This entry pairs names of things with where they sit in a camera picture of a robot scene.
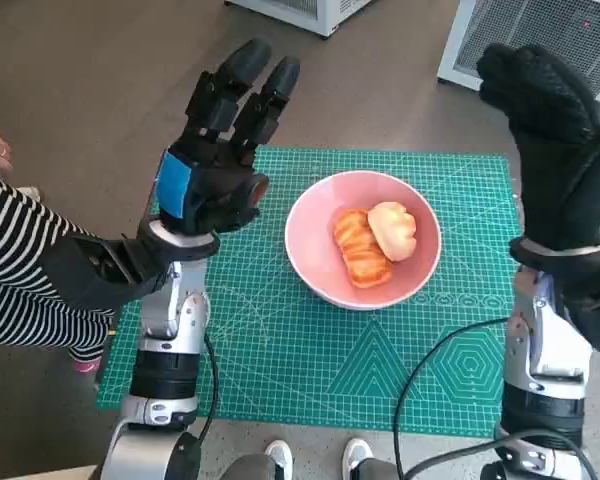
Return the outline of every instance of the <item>blue patch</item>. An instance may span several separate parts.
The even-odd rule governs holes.
[[[158,177],[158,204],[172,217],[184,218],[184,198],[191,180],[191,168],[168,151],[164,154]]]

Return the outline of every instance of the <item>pastry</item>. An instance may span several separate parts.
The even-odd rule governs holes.
[[[416,219],[397,202],[383,202],[368,214],[369,226],[382,252],[392,262],[400,262],[416,250]]]
[[[366,210],[345,211],[338,218],[333,233],[353,285],[369,288],[391,279],[391,262],[373,236]]]

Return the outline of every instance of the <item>white device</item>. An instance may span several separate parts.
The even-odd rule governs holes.
[[[478,90],[485,48],[536,44],[579,70],[600,102],[600,0],[460,0],[438,78]]]
[[[225,0],[329,38],[371,0]]]

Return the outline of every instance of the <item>cutting mat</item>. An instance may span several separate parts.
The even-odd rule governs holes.
[[[258,170],[271,178],[262,216],[224,235],[210,263],[209,333],[220,369],[221,418],[390,430],[409,372],[452,330],[507,316],[518,235],[507,160],[499,156],[362,150],[261,148]],[[321,178],[345,170],[385,172],[416,187],[442,228],[436,273],[408,301],[352,312],[314,296],[284,248],[287,214]],[[139,307],[125,308],[98,405],[127,392]],[[500,408],[502,327],[465,334],[421,373],[403,415],[404,431],[491,436]],[[211,399],[209,365],[199,383],[202,413]]]

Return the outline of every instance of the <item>pink bowl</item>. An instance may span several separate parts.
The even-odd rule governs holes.
[[[333,226],[347,208],[370,209],[399,202],[416,219],[414,255],[393,264],[387,283],[361,289],[349,281]],[[395,305],[420,290],[440,259],[440,225],[433,209],[413,187],[390,175],[371,171],[338,173],[305,191],[289,212],[285,245],[291,265],[320,297],[350,310],[377,310]]]

